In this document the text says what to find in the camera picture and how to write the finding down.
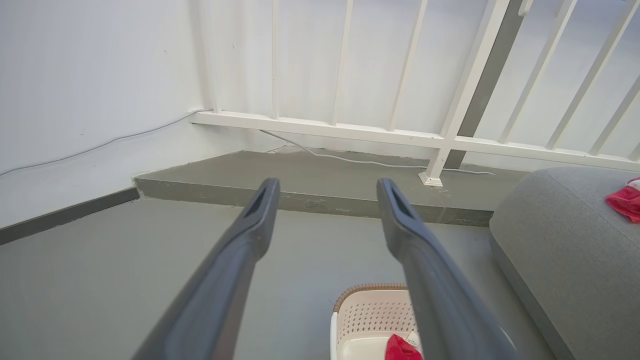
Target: white basket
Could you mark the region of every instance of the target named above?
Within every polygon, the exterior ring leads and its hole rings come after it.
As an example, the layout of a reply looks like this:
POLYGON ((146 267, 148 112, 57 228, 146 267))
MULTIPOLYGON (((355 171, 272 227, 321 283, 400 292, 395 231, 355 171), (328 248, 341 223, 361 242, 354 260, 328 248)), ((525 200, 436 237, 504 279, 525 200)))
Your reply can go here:
POLYGON ((389 337, 406 339, 412 331, 418 328, 406 285, 354 286, 333 307, 331 360, 384 360, 389 337))

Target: raised concrete step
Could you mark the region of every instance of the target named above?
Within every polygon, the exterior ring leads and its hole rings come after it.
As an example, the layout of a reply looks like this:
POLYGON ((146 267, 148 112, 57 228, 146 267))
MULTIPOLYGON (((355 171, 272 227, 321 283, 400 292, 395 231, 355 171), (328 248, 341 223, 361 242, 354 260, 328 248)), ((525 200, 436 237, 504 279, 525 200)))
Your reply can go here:
MULTIPOLYGON (((422 165, 428 160, 358 152, 316 152, 390 165, 422 165)), ((313 156, 295 147, 276 153, 241 151, 135 178, 142 195, 157 199, 244 206, 267 177, 281 182, 280 208, 310 213, 378 217, 376 181, 396 182, 425 222, 488 226, 493 210, 525 172, 466 165, 491 175, 443 172, 443 188, 424 186, 419 168, 388 168, 313 156)))

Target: white railing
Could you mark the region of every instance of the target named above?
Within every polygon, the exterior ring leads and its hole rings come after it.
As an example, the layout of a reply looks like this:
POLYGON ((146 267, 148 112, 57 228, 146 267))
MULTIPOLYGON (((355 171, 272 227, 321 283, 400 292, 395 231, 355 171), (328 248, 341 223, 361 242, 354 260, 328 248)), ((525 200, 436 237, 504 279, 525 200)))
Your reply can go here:
MULTIPOLYGON (((420 35, 420 27, 424 20, 427 0, 420 1, 420 8, 413 25, 413 33, 410 39, 410 45, 407 50, 403 69, 400 75, 400 82, 394 99, 392 116, 389 119, 386 128, 373 126, 359 126, 352 124, 342 124, 337 122, 335 116, 335 103, 339 98, 340 78, 344 76, 344 61, 346 49, 348 48, 349 29, 351 25, 351 13, 353 10, 353 0, 346 0, 346 16, 344 21, 344 30, 342 34, 342 46, 340 50, 340 61, 338 75, 336 79, 336 87, 334 93, 334 109, 331 122, 322 122, 316 120, 294 119, 289 117, 281 117, 279 114, 278 102, 278 0, 273 0, 272 8, 272 91, 273 91, 273 107, 271 116, 257 115, 250 113, 233 113, 229 111, 220 111, 215 100, 214 91, 211 86, 207 94, 210 107, 215 111, 196 114, 191 122, 195 124, 210 124, 218 126, 242 127, 248 129, 263 129, 268 131, 281 131, 284 133, 298 133, 304 135, 328 136, 334 138, 345 138, 352 140, 366 140, 372 142, 395 143, 402 145, 413 145, 420 147, 429 147, 438 149, 438 154, 429 162, 429 167, 423 173, 420 173, 422 182, 431 186, 442 186, 440 181, 440 173, 444 167, 444 163, 451 150, 481 152, 485 154, 496 154, 505 156, 516 156, 519 158, 530 158, 537 160, 558 161, 563 163, 573 163, 579 165, 591 165, 596 167, 618 168, 622 170, 640 171, 640 144, 627 158, 621 156, 608 156, 600 154, 600 149, 607 141, 611 133, 616 129, 627 110, 632 103, 638 98, 640 91, 640 77, 633 84, 627 96, 622 100, 611 120, 608 122, 598 140, 588 152, 573 151, 568 149, 558 149, 558 139, 563 135, 567 125, 572 121, 575 110, 577 109, 584 96, 592 87, 596 78, 600 75, 604 65, 607 63, 616 44, 620 40, 633 14, 636 12, 640 0, 627 0, 627 5, 622 11, 619 20, 609 34, 609 37, 602 46, 600 53, 593 62, 591 69, 585 77, 582 85, 578 89, 573 101, 569 105, 567 111, 562 117, 556 130, 551 136, 546 146, 527 145, 522 143, 513 143, 511 134, 516 124, 521 121, 520 114, 527 105, 527 100, 532 91, 536 88, 541 75, 544 73, 547 65, 556 49, 556 45, 562 35, 564 28, 570 18, 573 8, 577 0, 564 0, 557 12, 557 19, 552 28, 551 34, 547 39, 547 43, 534 66, 527 84, 513 110, 509 121, 498 140, 488 140, 482 138, 474 138, 467 136, 458 136, 458 131, 462 124, 462 120, 467 112, 467 108, 471 102, 476 86, 479 82, 480 75, 484 69, 489 53, 495 41, 496 35, 500 28, 500 24, 504 17, 509 0, 489 0, 484 11, 480 27, 476 38, 472 44, 471 51, 467 58, 464 71, 460 77, 460 82, 454 93, 449 112, 445 118, 444 125, 439 134, 425 133, 418 131, 407 131, 396 129, 397 123, 397 102, 403 96, 405 85, 409 78, 415 49, 418 44, 420 35)), ((520 9, 522 15, 528 12, 528 6, 531 5, 530 0, 523 1, 523 8, 520 9)), ((208 20, 202 20, 202 30, 209 33, 208 20)), ((203 36, 203 45, 206 47, 207 36, 203 36)), ((210 49, 204 51, 203 56, 210 54, 210 49)))

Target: railing post base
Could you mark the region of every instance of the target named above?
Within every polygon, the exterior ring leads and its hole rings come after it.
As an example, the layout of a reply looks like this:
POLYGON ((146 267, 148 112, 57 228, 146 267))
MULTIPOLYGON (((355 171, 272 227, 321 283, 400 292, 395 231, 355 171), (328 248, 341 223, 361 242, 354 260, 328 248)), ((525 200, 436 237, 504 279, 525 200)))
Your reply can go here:
POLYGON ((435 186, 437 188, 442 187, 442 180, 440 180, 439 177, 428 177, 426 171, 419 173, 418 176, 424 185, 435 186))

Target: perforated basket side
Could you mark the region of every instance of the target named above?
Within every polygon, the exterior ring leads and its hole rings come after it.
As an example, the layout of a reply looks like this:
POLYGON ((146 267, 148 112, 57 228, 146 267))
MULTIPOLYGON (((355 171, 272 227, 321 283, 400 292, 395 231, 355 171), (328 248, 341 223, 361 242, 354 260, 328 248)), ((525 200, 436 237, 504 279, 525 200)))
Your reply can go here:
POLYGON ((338 313, 336 343, 417 332, 409 291, 404 284, 364 284, 345 291, 338 313))

